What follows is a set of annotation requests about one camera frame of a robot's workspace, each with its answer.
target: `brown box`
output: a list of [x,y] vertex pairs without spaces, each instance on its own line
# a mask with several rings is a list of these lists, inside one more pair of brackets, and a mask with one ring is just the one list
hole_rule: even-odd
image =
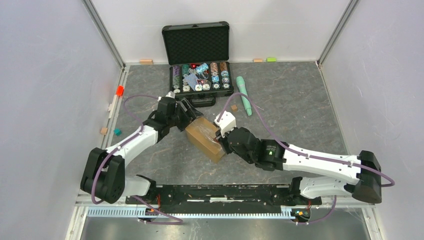
[[218,128],[204,117],[194,120],[185,128],[190,143],[200,149],[212,162],[218,163],[225,152],[221,145],[214,141]]

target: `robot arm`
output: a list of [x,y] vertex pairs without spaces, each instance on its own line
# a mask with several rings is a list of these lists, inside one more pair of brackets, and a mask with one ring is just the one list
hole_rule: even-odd
[[81,190],[92,194],[92,187],[101,163],[109,155],[95,186],[95,196],[108,203],[115,203],[121,196],[144,196],[151,181],[143,176],[126,177],[125,168],[145,149],[161,141],[170,128],[183,131],[196,118],[203,116],[186,99],[177,102],[170,92],[160,98],[153,111],[134,133],[106,149],[94,148],[88,155],[81,179]]
[[[225,111],[220,121],[218,116],[215,124],[219,127],[216,139],[225,153],[235,153],[249,164],[266,171],[285,170],[303,171],[323,175],[323,177],[295,177],[290,185],[294,195],[308,199],[330,195],[351,195],[366,203],[381,203],[381,177],[353,164],[365,165],[377,171],[381,167],[372,152],[361,151],[359,155],[336,155],[312,151],[283,142],[295,152],[286,150],[274,139],[256,138],[244,127],[236,126],[235,117]],[[319,160],[327,158],[345,161],[346,164]]]

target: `poker chip set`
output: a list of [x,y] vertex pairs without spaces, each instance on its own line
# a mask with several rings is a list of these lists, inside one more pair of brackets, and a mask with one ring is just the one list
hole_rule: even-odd
[[175,94],[191,91],[230,89],[228,62],[183,64],[172,66],[172,91]]
[[194,107],[212,106],[216,97],[234,92],[227,22],[165,26],[162,29],[169,68],[169,90]]

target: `open case lid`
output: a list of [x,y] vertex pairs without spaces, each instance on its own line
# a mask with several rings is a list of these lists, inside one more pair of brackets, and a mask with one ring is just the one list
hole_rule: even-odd
[[170,65],[227,61],[230,25],[226,21],[162,28]]

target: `green marker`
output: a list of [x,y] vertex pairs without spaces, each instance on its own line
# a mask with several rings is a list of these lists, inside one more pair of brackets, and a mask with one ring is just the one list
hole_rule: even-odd
[[[246,95],[249,97],[248,95],[248,91],[246,90],[246,84],[245,84],[245,80],[243,79],[242,76],[238,76],[235,79],[235,83],[237,84],[238,90],[240,91],[240,93]],[[248,116],[252,115],[252,106],[251,103],[249,102],[249,100],[247,100],[244,96],[241,96],[241,100],[243,101],[243,105],[244,105],[244,109],[247,112]]]

